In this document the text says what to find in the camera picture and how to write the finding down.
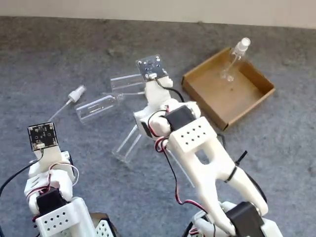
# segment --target white robotic arm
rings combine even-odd
[[[98,220],[95,228],[83,199],[73,197],[79,172],[69,153],[60,151],[54,124],[30,126],[29,136],[38,162],[30,167],[24,194],[40,236],[115,237],[109,220]]]
[[[259,217],[268,212],[264,198],[247,174],[230,158],[207,119],[200,117],[197,104],[180,103],[171,99],[167,86],[172,85],[171,79],[161,66],[160,56],[139,60],[138,67],[146,80],[145,93],[148,99],[147,107],[134,113],[141,134],[153,140],[165,138],[162,147],[170,149],[187,172],[207,211],[208,219],[228,235],[239,234],[238,223],[232,223],[235,216],[228,217],[218,202],[215,181],[221,179],[237,189],[254,207]],[[209,164],[202,164],[199,161],[196,156],[199,150],[204,150]],[[241,204],[238,208],[244,208],[242,212],[246,213],[251,212],[251,206]]]

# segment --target perforated bracket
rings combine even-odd
[[[200,145],[217,134],[205,117],[200,117],[170,135],[170,142],[178,153],[196,151]]]
[[[114,231],[109,225],[108,220],[101,220],[98,226],[95,228],[97,237],[116,237]]]
[[[79,223],[79,216],[73,203],[68,203],[36,219],[36,224],[43,237],[55,235]]]

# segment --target gray carpet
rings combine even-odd
[[[160,53],[181,88],[182,75],[242,37],[252,40],[251,62],[275,85],[276,92],[225,132],[229,153],[268,197],[268,218],[285,237],[314,236],[316,218],[316,31],[217,25],[54,18],[0,18],[0,183],[34,158],[26,127],[46,121],[78,85],[87,86],[81,101],[110,91],[109,78],[137,72],[134,61]],[[179,237],[197,209],[179,206],[174,180],[163,156],[145,142],[130,167],[111,148],[133,124],[125,111],[82,125],[73,106],[55,125],[60,147],[80,170],[74,194],[90,211],[106,212],[124,237]],[[196,198],[176,167],[180,197]],[[37,234],[23,195],[27,174],[4,190],[0,223],[7,237]],[[218,182],[221,200],[241,201]]]

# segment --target cardboard box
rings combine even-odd
[[[225,48],[183,76],[184,90],[200,108],[225,130],[255,108],[275,91],[274,85],[256,68],[245,61],[234,81],[219,77],[229,60]]]

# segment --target transparent plastic tube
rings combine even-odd
[[[131,90],[139,90],[145,87],[145,81],[140,74],[133,74],[119,78],[111,79],[111,88],[113,92],[132,92]]]
[[[130,163],[132,152],[136,151],[142,142],[142,135],[140,134],[137,125],[134,125],[134,127],[125,134],[127,135],[113,148],[112,154],[124,163]]]
[[[86,123],[94,118],[102,116],[113,108],[122,105],[124,100],[133,95],[142,95],[145,92],[138,93],[104,93],[103,96],[94,100],[81,103],[75,106],[76,113],[82,123]]]

